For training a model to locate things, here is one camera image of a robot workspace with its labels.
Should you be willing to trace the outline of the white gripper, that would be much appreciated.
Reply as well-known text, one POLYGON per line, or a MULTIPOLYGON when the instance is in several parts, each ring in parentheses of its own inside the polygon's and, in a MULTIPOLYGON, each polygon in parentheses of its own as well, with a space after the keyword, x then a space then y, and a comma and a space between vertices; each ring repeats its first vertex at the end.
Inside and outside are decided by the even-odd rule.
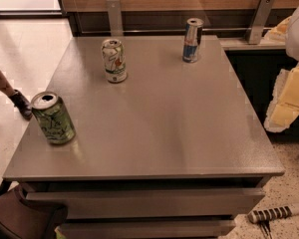
POLYGON ((282 69, 276 78, 264 127, 269 132, 281 132, 299 116, 299 63, 291 71, 282 69))

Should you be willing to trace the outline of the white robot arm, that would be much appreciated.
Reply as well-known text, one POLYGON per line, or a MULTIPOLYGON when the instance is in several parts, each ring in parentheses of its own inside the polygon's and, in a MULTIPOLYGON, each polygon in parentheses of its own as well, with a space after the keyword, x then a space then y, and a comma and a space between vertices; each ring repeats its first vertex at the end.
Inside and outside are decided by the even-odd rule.
POLYGON ((264 122, 265 129, 270 132, 289 128, 299 116, 299 6, 276 29, 276 33, 285 34, 287 56, 298 64, 290 71, 282 69, 276 78, 264 122))

